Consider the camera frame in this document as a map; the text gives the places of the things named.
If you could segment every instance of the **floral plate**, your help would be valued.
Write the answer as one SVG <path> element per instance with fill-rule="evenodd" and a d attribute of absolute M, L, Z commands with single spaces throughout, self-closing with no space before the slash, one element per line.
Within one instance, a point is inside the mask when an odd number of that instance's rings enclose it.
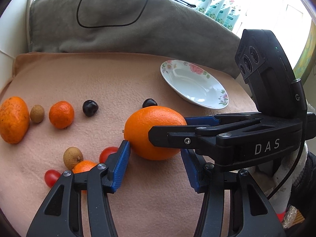
<path fill-rule="evenodd" d="M 210 109 L 223 109 L 228 104 L 224 87 L 200 67 L 178 60 L 160 66 L 165 81 L 185 100 Z"/>

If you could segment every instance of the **black camera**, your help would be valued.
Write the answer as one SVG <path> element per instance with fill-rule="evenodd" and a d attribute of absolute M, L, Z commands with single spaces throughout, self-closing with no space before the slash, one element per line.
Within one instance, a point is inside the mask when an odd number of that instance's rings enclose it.
<path fill-rule="evenodd" d="M 258 111 L 280 118 L 294 118 L 301 111 L 299 80 L 272 31 L 244 29 L 235 61 Z"/>

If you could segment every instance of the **dark cherry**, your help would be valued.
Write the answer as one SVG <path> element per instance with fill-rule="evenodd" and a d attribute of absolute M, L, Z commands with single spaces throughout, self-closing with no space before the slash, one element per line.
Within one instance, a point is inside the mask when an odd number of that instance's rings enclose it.
<path fill-rule="evenodd" d="M 98 108 L 99 108 L 99 106 L 93 100 L 87 100 L 82 105 L 83 113 L 87 117 L 92 117 L 97 112 Z"/>
<path fill-rule="evenodd" d="M 158 104 L 151 98 L 146 99 L 143 103 L 143 108 L 150 107 L 150 106 L 158 106 Z"/>

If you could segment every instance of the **red cherry tomato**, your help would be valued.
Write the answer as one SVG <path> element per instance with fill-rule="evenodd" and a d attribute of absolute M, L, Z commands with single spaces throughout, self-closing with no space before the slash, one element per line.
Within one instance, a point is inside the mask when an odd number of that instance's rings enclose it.
<path fill-rule="evenodd" d="M 110 146 L 110 147 L 105 148 L 100 154 L 99 162 L 104 163 L 110 154 L 116 153 L 117 151 L 118 151 L 118 148 L 114 147 L 114 146 Z"/>
<path fill-rule="evenodd" d="M 45 183 L 49 188 L 57 182 L 58 178 L 61 176 L 61 173 L 54 169 L 47 170 L 44 176 Z"/>

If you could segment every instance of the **pink flower pattern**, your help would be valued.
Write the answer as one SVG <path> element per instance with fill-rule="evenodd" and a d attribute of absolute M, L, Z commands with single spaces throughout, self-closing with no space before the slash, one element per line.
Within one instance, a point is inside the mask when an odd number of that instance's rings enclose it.
<path fill-rule="evenodd" d="M 202 75 L 203 74 L 203 72 L 204 72 L 204 70 L 203 69 L 201 69 L 201 68 L 199 68 L 199 67 L 197 67 L 197 66 L 195 66 L 195 65 L 190 65 L 190 70 L 193 72 L 193 73 L 196 73 L 196 74 L 198 74 L 198 75 Z"/>

